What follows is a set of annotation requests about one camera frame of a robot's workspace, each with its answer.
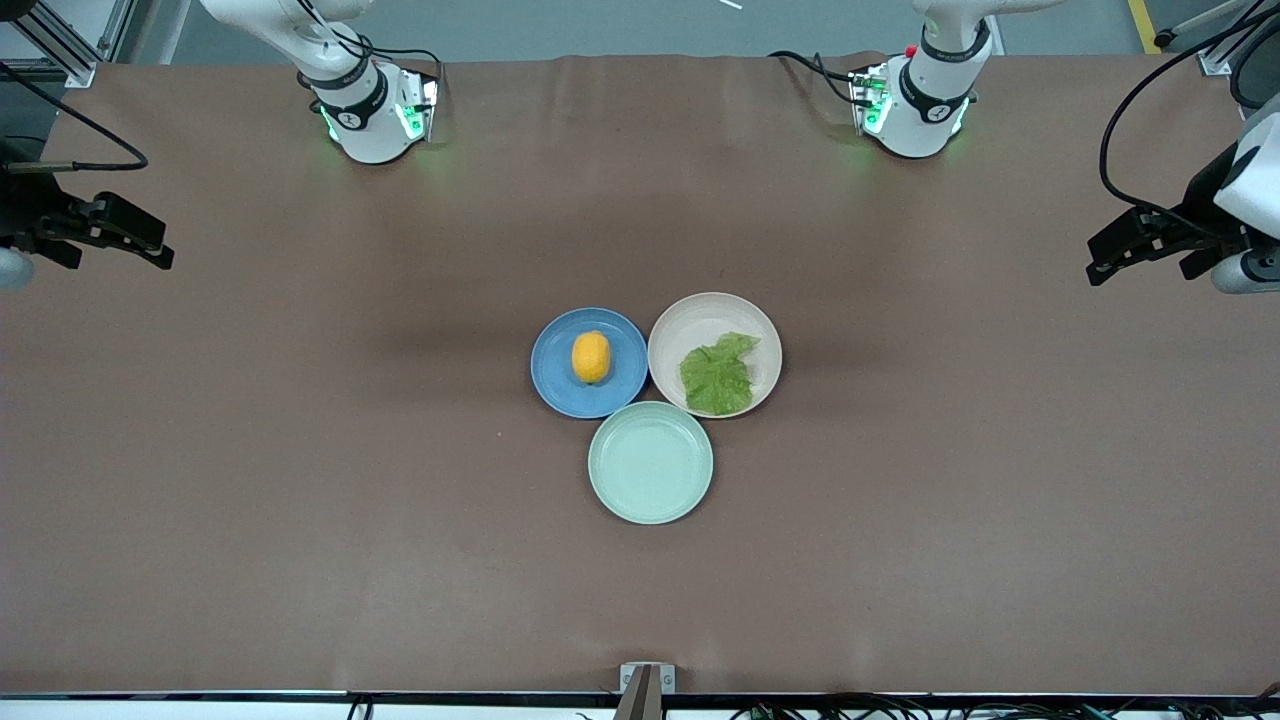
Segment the green lettuce leaf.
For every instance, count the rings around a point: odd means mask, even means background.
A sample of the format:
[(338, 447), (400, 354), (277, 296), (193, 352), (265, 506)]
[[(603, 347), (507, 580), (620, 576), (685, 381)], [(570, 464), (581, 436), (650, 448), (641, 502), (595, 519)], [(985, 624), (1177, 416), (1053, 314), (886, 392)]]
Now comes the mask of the green lettuce leaf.
[(744, 357), (759, 342), (755, 336), (727, 332), (713, 345), (692, 348), (678, 365), (689, 410), (728, 416), (748, 409), (754, 393)]

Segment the yellow lemon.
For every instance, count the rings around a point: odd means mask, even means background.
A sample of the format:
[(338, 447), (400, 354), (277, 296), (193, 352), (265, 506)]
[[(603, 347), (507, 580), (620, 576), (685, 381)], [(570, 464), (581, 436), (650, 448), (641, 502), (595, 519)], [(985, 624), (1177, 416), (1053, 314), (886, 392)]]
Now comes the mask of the yellow lemon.
[(600, 331), (579, 334), (572, 345), (570, 361), (576, 378), (584, 384), (602, 383), (611, 373), (612, 347)]

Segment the brown table mat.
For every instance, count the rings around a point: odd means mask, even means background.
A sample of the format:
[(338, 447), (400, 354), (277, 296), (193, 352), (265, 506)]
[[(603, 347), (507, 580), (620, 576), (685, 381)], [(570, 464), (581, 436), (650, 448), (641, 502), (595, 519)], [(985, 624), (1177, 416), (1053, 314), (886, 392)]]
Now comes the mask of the brown table mat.
[[(1142, 56), (992, 60), (901, 161), (776, 59), (456, 64), (434, 141), (346, 158), (284, 67), (70, 102), (166, 223), (0, 293), (0, 692), (1253, 694), (1280, 680), (1280, 293), (1093, 288)], [(637, 527), (548, 322), (735, 293), (780, 331), (716, 474)]]

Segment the metal base connector plate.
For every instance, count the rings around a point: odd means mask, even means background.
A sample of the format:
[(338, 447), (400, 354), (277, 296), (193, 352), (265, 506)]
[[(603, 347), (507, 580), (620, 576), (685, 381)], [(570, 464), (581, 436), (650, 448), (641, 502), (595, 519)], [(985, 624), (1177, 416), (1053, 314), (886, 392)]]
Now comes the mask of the metal base connector plate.
[(396, 115), (411, 143), (428, 141), (438, 105), (440, 79), (416, 70), (399, 69)]
[(849, 73), (852, 117), (860, 135), (879, 136), (892, 109), (890, 64), (870, 65)]

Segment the beige plate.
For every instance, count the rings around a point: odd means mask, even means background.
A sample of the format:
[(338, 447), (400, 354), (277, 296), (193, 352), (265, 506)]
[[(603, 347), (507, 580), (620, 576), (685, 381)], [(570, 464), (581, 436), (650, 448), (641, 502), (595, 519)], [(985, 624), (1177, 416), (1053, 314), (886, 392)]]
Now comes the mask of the beige plate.
[[(692, 348), (713, 345), (727, 332), (760, 338), (744, 357), (750, 372), (753, 402), (728, 416), (691, 413), (685, 402), (678, 365)], [(727, 419), (750, 413), (771, 395), (782, 365), (783, 348), (774, 323), (755, 304), (731, 293), (705, 292), (681, 299), (659, 315), (649, 334), (648, 366), (658, 392), (694, 416)]]

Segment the blue plate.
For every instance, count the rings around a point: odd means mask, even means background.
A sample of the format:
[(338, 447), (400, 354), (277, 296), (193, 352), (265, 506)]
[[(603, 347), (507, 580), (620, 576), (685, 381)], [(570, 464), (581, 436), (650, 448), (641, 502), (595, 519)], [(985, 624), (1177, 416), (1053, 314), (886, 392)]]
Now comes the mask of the blue plate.
[[(609, 373), (585, 383), (572, 369), (577, 337), (598, 331), (611, 345)], [(579, 307), (552, 320), (538, 336), (530, 359), (532, 386), (553, 410), (575, 419), (600, 419), (631, 404), (648, 379), (646, 340), (625, 315), (605, 307)]]

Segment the mint green plate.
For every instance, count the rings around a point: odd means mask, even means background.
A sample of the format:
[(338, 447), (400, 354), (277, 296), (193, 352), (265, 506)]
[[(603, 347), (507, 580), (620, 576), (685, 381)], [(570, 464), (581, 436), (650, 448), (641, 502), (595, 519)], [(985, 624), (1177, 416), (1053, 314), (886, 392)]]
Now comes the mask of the mint green plate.
[(643, 401), (608, 416), (588, 451), (588, 477), (616, 516), (663, 525), (690, 514), (716, 470), (705, 428), (673, 404)]

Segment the aluminium frame profile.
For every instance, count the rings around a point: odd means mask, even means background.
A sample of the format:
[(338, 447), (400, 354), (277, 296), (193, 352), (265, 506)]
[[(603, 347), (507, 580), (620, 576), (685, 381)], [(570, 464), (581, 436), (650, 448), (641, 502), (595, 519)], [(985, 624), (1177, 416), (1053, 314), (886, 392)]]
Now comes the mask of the aluminium frame profile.
[(0, 61), (88, 88), (115, 61), (140, 0), (0, 0)]
[(1261, 17), (1275, 8), (1280, 0), (1222, 0), (1213, 8), (1212, 18), (1224, 20), (1220, 31), (1231, 29), (1225, 38), (1216, 41), (1198, 53), (1201, 69), (1206, 76), (1228, 76), (1243, 63), (1243, 55), (1251, 42), (1268, 28), (1280, 15), (1270, 20)]

